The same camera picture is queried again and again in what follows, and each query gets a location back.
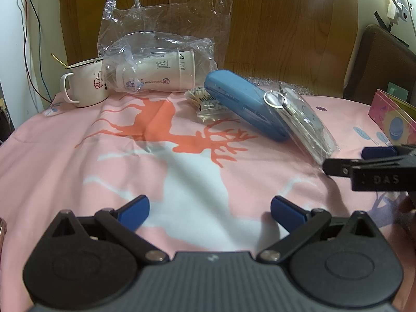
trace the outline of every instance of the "cup rim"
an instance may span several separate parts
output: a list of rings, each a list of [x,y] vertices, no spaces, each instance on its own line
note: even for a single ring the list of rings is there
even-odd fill
[[[101,59],[101,58],[96,58],[96,59],[94,58],[94,59],[90,59],[90,60],[85,60],[85,61],[82,61],[82,62],[74,63],[74,64],[68,66],[68,68],[65,68],[65,69],[68,70],[68,69],[83,67],[83,66],[86,66],[88,64],[96,63],[96,62],[99,62],[99,61],[102,61],[102,60],[103,59]]]

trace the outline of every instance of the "red wire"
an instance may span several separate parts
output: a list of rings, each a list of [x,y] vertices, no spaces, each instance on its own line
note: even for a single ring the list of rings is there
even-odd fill
[[[45,101],[47,101],[48,103],[51,103],[51,101],[49,101],[48,99],[46,99],[45,97],[43,97],[39,91],[37,91],[37,89],[35,88],[35,86],[33,85],[32,79],[30,78],[30,73],[29,73],[29,69],[28,69],[28,62],[26,60],[26,41],[28,39],[28,0],[24,0],[24,27],[26,29],[26,31],[24,31],[24,43],[23,43],[23,55],[24,55],[24,66],[26,67],[26,74],[28,75],[30,84],[32,85],[33,90]]]

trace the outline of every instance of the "brown cushion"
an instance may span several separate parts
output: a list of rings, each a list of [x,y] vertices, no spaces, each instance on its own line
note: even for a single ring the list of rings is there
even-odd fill
[[[377,89],[387,91],[392,82],[409,91],[416,80],[416,55],[379,26],[366,28],[357,58],[344,89],[344,99],[371,104]]]

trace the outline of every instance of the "orange deer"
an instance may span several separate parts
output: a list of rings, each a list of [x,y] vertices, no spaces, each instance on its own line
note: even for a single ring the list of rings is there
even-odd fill
[[[127,108],[135,108],[140,110],[134,119],[134,123],[130,126],[119,126],[110,122],[108,119],[99,118],[94,123],[99,121],[107,122],[112,128],[117,129],[118,132],[110,131],[107,129],[99,130],[91,135],[83,138],[83,140],[75,146],[77,148],[80,144],[95,135],[100,133],[120,136],[120,137],[131,137],[135,141],[142,142],[172,142],[177,144],[173,148],[173,152],[177,153],[201,153],[204,149],[211,149],[211,160],[223,167],[218,161],[219,159],[231,160],[236,162],[237,160],[227,154],[219,154],[216,151],[225,152],[226,149],[233,155],[236,155],[238,151],[247,151],[246,148],[235,148],[229,146],[231,142],[243,142],[251,138],[257,138],[257,136],[249,135],[247,131],[238,129],[234,132],[234,129],[225,129],[222,131],[212,132],[211,128],[223,123],[223,122],[237,122],[238,119],[224,119],[208,124],[204,129],[203,133],[197,131],[195,135],[174,135],[170,133],[172,127],[172,118],[175,115],[175,107],[173,103],[167,99],[159,101],[151,101],[149,98],[140,98],[132,96],[136,99],[140,99],[144,106],[131,103],[120,110],[104,110],[103,113],[119,113]],[[212,136],[221,137],[220,140],[211,140]]]

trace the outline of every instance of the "pink box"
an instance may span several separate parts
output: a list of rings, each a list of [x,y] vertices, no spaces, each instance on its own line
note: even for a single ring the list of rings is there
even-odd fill
[[[380,89],[368,115],[393,145],[416,144],[416,108]]]

